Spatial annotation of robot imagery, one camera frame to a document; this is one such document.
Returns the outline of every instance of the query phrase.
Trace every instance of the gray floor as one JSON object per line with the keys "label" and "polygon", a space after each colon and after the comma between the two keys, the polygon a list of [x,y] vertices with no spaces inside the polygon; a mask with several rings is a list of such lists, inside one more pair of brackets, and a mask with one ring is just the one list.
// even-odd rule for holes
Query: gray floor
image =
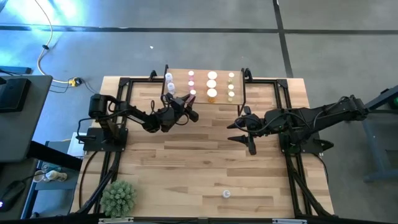
{"label": "gray floor", "polygon": [[[47,24],[32,2],[9,0],[0,12],[0,24]],[[40,2],[57,25],[277,27],[271,0],[90,0],[84,4],[49,0],[55,8]],[[279,4],[286,29],[398,29],[397,1],[279,0]],[[48,35],[0,31],[0,64],[35,68]],[[398,35],[291,34],[286,39],[294,77],[305,79],[311,106],[351,94],[368,101],[398,84]],[[56,32],[52,45],[42,61],[43,69],[58,79],[83,77],[95,90],[100,89],[105,75],[148,75],[153,69],[161,73],[165,63],[173,68],[214,70],[249,67],[256,77],[286,77],[278,34]],[[50,93],[34,139],[70,138],[77,121],[87,117],[90,95],[84,87],[66,94]],[[321,136],[335,143],[325,153],[325,162],[336,214],[397,222],[398,182],[362,181],[363,175],[374,170],[362,126],[338,124]]]}

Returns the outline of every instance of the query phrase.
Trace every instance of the green plant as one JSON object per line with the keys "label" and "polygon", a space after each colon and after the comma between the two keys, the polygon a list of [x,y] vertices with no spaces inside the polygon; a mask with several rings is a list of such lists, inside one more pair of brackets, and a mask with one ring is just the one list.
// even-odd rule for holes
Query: green plant
{"label": "green plant", "polygon": [[100,204],[106,216],[125,217],[130,214],[135,198],[136,190],[132,185],[124,180],[117,180],[105,188]]}

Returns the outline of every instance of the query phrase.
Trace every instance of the black desk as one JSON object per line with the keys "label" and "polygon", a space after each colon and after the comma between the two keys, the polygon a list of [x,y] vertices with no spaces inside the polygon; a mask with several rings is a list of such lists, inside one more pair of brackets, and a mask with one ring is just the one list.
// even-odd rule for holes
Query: black desk
{"label": "black desk", "polygon": [[31,81],[24,109],[20,112],[0,113],[0,163],[20,162],[27,157],[80,170],[81,160],[32,141],[52,77],[24,75],[1,77],[27,78]]}

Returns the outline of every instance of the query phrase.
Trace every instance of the white cable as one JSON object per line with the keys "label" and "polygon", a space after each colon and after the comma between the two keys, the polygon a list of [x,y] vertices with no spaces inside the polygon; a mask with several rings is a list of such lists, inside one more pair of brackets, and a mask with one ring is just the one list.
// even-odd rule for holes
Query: white cable
{"label": "white cable", "polygon": [[[49,24],[50,24],[51,35],[50,35],[49,40],[48,40],[47,43],[46,43],[46,46],[49,46],[50,41],[51,41],[51,39],[52,39],[52,33],[53,33],[52,24],[51,24],[50,18],[48,17],[47,13],[45,13],[45,11],[44,11],[44,9],[42,8],[42,6],[37,2],[37,0],[35,0],[35,2],[36,2],[36,4],[40,7],[40,9],[41,9],[42,12],[44,13],[44,15],[46,16],[46,18],[47,18],[47,20],[48,20],[48,22],[49,22]],[[42,61],[42,58],[43,58],[43,56],[44,56],[44,50],[46,50],[46,49],[43,48],[42,52],[41,52],[40,55],[39,55],[39,58],[37,59],[37,68],[39,69],[39,71],[40,71],[40,73],[41,73],[42,75],[47,75],[47,74],[42,70],[42,68],[40,67],[40,62]],[[60,81],[60,80],[56,80],[56,79],[53,79],[52,81],[53,81],[53,82],[57,82],[57,83],[69,83],[68,81]]]}

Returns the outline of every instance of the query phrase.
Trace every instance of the wooden tabletop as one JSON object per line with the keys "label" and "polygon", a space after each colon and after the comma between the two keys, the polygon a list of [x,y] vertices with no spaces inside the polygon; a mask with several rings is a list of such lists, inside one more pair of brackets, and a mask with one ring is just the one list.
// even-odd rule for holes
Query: wooden tabletop
{"label": "wooden tabletop", "polygon": [[[101,94],[116,96],[119,78],[104,77]],[[308,107],[304,80],[291,78],[288,84],[292,106]],[[153,99],[155,107],[160,107],[161,88],[161,83],[134,84],[130,104],[149,112]],[[246,104],[258,116],[276,108],[271,85],[247,84],[246,92]],[[137,205],[131,216],[293,217],[286,163],[277,135],[256,138],[257,155],[250,156],[243,144],[227,140],[243,134],[237,129],[226,129],[237,116],[235,107],[194,104],[193,109],[198,112],[199,121],[174,126],[169,133],[147,133],[137,123],[127,121],[129,138],[118,179],[137,189]],[[103,157],[103,152],[97,153],[88,166],[83,203],[98,185]],[[322,163],[313,155],[303,154],[303,165],[308,188],[333,213]],[[79,185],[80,178],[72,212],[78,210]],[[221,196],[224,190],[231,192],[230,198]],[[298,197],[304,211],[299,190]]]}
{"label": "wooden tabletop", "polygon": [[[209,72],[217,73],[217,96],[215,102],[211,104],[216,105],[242,105],[244,102],[243,95],[243,74],[241,71],[221,71],[221,70],[197,70],[197,69],[176,69],[169,68],[167,72],[173,76],[173,83],[175,85],[176,94],[174,96],[185,96],[189,94],[189,75],[188,72],[193,71],[193,81],[195,82],[194,89],[197,91],[195,103],[209,103],[207,97],[207,81],[209,80],[207,74]],[[232,98],[232,102],[228,101],[228,80],[230,77],[229,73],[234,73],[232,84],[234,85],[233,92],[235,96]]]}

